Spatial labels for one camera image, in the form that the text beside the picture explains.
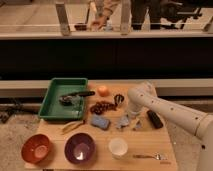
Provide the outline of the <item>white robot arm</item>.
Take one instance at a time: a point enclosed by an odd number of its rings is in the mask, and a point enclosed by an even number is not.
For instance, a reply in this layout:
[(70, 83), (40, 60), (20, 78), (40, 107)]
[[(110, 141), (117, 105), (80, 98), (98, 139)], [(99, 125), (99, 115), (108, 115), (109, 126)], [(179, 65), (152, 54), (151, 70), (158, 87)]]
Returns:
[(178, 125), (201, 141), (196, 171), (213, 171), (213, 115), (159, 98), (153, 84), (142, 82), (128, 92), (127, 111), (138, 114), (143, 107)]

